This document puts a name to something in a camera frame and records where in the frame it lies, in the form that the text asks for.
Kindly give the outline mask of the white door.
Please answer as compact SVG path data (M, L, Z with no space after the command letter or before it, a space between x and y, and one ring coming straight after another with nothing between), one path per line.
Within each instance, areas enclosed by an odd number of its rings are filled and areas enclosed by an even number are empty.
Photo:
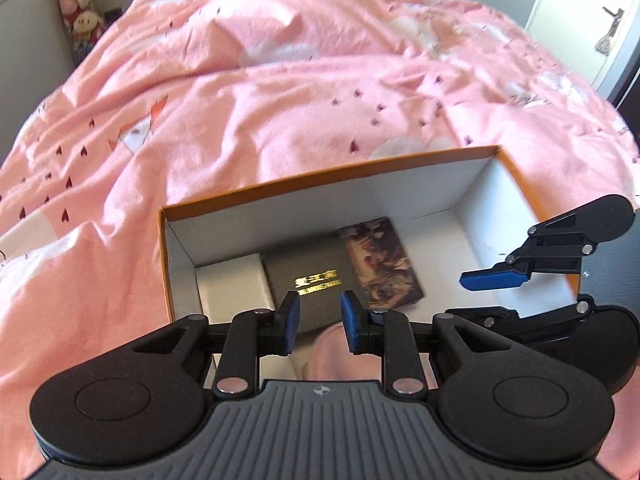
M625 11L609 56L594 50L612 22L602 6ZM535 0L525 30L601 96L607 96L610 85L606 78L620 59L638 12L639 0Z

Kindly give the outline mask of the pink plush pouch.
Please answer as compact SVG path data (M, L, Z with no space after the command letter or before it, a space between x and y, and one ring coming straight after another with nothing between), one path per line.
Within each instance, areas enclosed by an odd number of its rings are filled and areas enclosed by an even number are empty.
M342 323L298 336L290 360L296 376L311 382L381 379L381 359L370 354L354 356Z

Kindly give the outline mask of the illustrated card box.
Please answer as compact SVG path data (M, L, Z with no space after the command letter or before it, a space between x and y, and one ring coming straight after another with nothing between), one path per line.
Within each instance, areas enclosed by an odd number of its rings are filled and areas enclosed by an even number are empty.
M424 291L389 218L345 226L337 231L370 308L396 309L416 304Z

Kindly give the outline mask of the orange cardboard box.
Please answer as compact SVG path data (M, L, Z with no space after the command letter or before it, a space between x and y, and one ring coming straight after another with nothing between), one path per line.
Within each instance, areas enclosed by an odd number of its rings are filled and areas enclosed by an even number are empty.
M295 348L262 362L282 379L375 378L380 362L354 358L342 332L341 293L366 307L427 322L450 308L501 306L521 315L571 304L561 275L517 288L470 292L469 270L501 262L546 218L500 148L366 162L261 184L160 212L171 318L227 323L250 308L300 296Z

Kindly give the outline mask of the black box gold lettering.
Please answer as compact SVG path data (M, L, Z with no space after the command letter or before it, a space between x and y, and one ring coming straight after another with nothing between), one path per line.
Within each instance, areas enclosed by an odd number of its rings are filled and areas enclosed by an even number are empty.
M335 234L273 248L262 255L262 264L275 302L298 292L300 334L340 322L345 290L354 292L363 307L368 305L346 244Z

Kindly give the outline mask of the hanging stuffed toy column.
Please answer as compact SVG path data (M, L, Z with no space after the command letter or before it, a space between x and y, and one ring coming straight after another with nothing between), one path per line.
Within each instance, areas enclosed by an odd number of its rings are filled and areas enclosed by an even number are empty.
M106 24L101 0L58 0L75 65L79 65L103 36Z

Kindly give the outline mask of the wall power socket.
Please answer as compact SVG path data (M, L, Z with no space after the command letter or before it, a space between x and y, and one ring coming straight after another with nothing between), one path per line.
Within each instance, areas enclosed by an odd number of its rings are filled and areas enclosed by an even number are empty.
M104 18L107 23L113 23L117 21L122 16L122 8L118 6L117 8L108 10L104 13Z

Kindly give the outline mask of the pink patterned duvet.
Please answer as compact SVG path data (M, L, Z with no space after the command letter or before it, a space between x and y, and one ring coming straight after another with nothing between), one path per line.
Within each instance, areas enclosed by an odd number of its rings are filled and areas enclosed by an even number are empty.
M1 474L36 388L168 320L160 208L397 155L501 146L548 214L639 195L614 107L474 0L134 0L1 167Z

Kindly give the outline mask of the white small box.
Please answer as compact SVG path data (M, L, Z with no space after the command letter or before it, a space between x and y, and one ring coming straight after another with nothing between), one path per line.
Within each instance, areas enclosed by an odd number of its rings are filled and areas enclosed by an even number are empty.
M196 280L203 313L212 324L231 322L240 312L276 308L258 254L197 268Z

